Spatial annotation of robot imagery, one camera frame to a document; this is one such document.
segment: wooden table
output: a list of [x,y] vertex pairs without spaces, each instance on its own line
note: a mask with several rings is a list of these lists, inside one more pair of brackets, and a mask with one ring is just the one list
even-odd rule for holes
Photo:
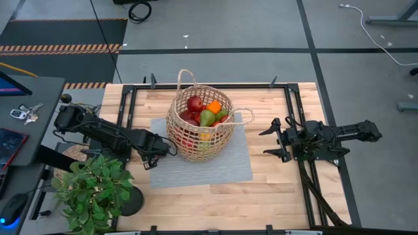
[[[299,83],[307,120],[325,122],[315,83]],[[123,85],[107,85],[100,117],[116,122]],[[220,185],[198,185],[152,189],[149,172],[140,157],[132,151],[127,164],[135,180],[133,184],[144,193],[145,205],[135,215],[120,217],[118,231],[150,230],[264,230],[309,228],[302,186],[296,161],[282,163],[265,149],[278,148],[275,134],[259,136],[267,130],[273,118],[288,116],[284,91],[277,89],[223,89],[234,107],[248,107],[255,112],[255,121],[245,126],[253,180]],[[130,103],[128,95],[123,125],[127,122]],[[153,118],[164,118],[175,96],[173,89],[140,90],[135,101],[132,128],[150,129]],[[243,119],[249,114],[243,112]],[[283,121],[283,128],[289,126]],[[323,196],[346,223],[350,223],[338,169],[326,161],[317,161],[317,171]],[[311,196],[315,221],[319,214]]]

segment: warning tape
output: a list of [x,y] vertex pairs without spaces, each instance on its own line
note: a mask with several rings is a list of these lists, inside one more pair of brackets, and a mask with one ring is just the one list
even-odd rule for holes
[[73,44],[73,45],[25,45],[25,46],[0,46],[0,55],[68,55],[68,54],[118,54],[122,45],[109,44]]
[[[53,21],[83,21],[83,20],[96,20],[95,18],[84,18],[84,19],[17,19],[11,20],[10,22],[53,22]],[[128,20],[127,18],[101,18],[99,20]]]
[[66,83],[64,89],[101,89],[112,82],[76,82]]

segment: gray fabric mat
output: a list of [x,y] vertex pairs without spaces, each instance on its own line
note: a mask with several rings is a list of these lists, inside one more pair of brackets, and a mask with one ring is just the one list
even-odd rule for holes
[[[235,121],[242,121],[241,113]],[[151,131],[167,137],[165,119],[152,119]],[[151,188],[232,183],[253,179],[244,126],[236,126],[232,138],[215,158],[191,163],[181,156],[167,155],[150,170]]]

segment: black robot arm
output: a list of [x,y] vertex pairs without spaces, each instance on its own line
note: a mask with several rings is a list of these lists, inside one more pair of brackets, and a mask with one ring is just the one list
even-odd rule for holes
[[288,117],[286,122],[291,127],[283,132],[280,130],[280,119],[275,118],[269,130],[260,133],[260,135],[277,133],[281,149],[268,149],[264,152],[278,156],[284,163],[291,160],[286,146],[291,146],[300,160],[335,160],[350,151],[340,147],[338,143],[341,141],[376,142],[382,137],[376,125],[368,120],[340,127],[329,127],[321,121],[306,121],[301,125]]
[[56,130],[65,134],[82,133],[98,141],[102,147],[114,153],[124,153],[131,148],[138,151],[146,170],[157,166],[159,158],[170,153],[170,146],[163,137],[145,129],[129,130],[104,119],[77,105],[62,105],[54,121]]

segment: woven basket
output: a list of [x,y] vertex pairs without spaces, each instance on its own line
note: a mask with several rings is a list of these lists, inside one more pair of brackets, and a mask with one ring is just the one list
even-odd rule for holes
[[[183,72],[190,73],[194,85],[180,91],[180,84]],[[197,127],[180,118],[184,110],[187,110],[187,100],[199,96],[203,105],[210,104],[217,100],[222,109],[227,109],[229,117],[223,123],[215,127]],[[251,112],[251,120],[241,123],[234,122],[234,112],[237,110],[248,110]],[[254,120],[253,111],[249,108],[233,108],[231,100],[220,90],[210,86],[196,84],[192,72],[182,69],[178,73],[177,94],[167,114],[167,134],[176,143],[178,153],[188,161],[203,162],[214,158],[228,143],[234,131],[235,125],[245,125]]]

